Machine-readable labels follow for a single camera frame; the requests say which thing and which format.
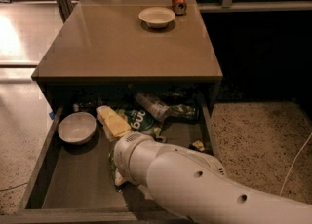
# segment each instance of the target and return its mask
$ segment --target white bowl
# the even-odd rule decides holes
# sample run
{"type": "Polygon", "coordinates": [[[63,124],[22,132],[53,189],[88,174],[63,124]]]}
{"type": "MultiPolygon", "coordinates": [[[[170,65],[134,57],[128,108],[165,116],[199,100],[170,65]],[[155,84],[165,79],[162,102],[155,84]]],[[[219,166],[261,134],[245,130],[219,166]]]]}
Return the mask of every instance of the white bowl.
{"type": "Polygon", "coordinates": [[[70,144],[90,141],[97,127],[96,118],[87,112],[76,112],[65,117],[58,126],[59,137],[70,144]]]}
{"type": "Polygon", "coordinates": [[[163,7],[151,7],[142,10],[139,18],[151,28],[164,28],[176,17],[175,12],[163,7]]]}

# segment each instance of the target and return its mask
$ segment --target drawer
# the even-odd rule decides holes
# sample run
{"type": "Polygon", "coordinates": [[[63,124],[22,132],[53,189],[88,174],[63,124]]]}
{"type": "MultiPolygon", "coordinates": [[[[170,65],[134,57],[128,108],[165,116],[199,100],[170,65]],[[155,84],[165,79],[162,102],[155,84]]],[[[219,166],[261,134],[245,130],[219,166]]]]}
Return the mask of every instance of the drawer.
{"type": "MultiPolygon", "coordinates": [[[[146,90],[145,86],[135,85],[135,88],[139,91],[146,90]]],[[[166,91],[163,90],[164,87],[161,88],[157,92],[166,91]]],[[[62,92],[63,100],[59,101],[53,93],[58,109],[55,110],[53,124],[37,162],[38,169],[32,174],[19,214],[28,216],[29,219],[51,217],[51,223],[59,222],[58,218],[73,222],[77,216],[80,216],[80,221],[154,220],[187,223],[188,221],[166,212],[150,198],[145,198],[144,189],[140,186],[126,183],[121,192],[116,191],[108,161],[113,142],[106,138],[99,121],[95,135],[84,145],[69,145],[59,138],[59,123],[71,113],[72,96],[81,89],[81,86],[70,89],[64,86],[50,88],[50,92],[62,92]]],[[[200,112],[198,121],[184,123],[165,120],[160,135],[166,137],[167,143],[183,147],[189,147],[194,141],[200,140],[207,151],[218,157],[205,97],[198,87],[191,86],[188,89],[196,91],[193,93],[193,100],[200,112]]],[[[106,97],[114,101],[120,95],[128,96],[129,85],[119,86],[118,90],[114,86],[114,93],[109,86],[105,86],[105,90],[102,86],[88,86],[86,90],[92,97],[98,96],[98,92],[104,92],[106,97]]]]}

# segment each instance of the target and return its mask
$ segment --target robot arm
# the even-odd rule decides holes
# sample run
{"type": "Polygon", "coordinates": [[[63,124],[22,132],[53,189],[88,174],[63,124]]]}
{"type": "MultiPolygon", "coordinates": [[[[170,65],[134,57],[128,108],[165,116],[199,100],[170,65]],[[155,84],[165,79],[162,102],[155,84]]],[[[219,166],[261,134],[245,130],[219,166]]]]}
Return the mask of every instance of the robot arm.
{"type": "Polygon", "coordinates": [[[267,194],[226,177],[210,155],[131,132],[114,149],[121,175],[148,188],[163,209],[196,223],[311,223],[312,206],[267,194]]]}

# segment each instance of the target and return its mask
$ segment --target concrete floor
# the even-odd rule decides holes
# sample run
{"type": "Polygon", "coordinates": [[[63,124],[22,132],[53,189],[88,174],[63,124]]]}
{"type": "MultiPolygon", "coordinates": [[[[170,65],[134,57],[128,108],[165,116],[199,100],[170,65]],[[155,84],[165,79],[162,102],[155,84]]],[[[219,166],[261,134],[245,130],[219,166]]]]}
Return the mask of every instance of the concrete floor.
{"type": "MultiPolygon", "coordinates": [[[[0,28],[0,61],[39,61],[62,27],[54,4],[0,5],[0,20],[5,22],[2,29],[6,26],[10,32],[5,35],[0,28]]],[[[31,73],[28,68],[0,69],[0,215],[18,210],[52,123],[51,108],[36,83],[30,81],[31,73]]],[[[212,120],[228,176],[276,195],[295,154],[312,131],[309,118],[291,101],[218,103],[212,120]]],[[[311,153],[312,144],[308,144],[293,167],[283,196],[312,205],[311,153]]]]}

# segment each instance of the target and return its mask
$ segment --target red can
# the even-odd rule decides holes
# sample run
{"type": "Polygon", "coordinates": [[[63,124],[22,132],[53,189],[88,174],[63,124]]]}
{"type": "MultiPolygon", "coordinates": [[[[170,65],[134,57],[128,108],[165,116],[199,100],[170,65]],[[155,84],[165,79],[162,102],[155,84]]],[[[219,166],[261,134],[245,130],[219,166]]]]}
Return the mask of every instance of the red can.
{"type": "Polygon", "coordinates": [[[187,3],[185,0],[172,0],[173,2],[173,10],[176,15],[184,15],[187,8],[187,3]]]}

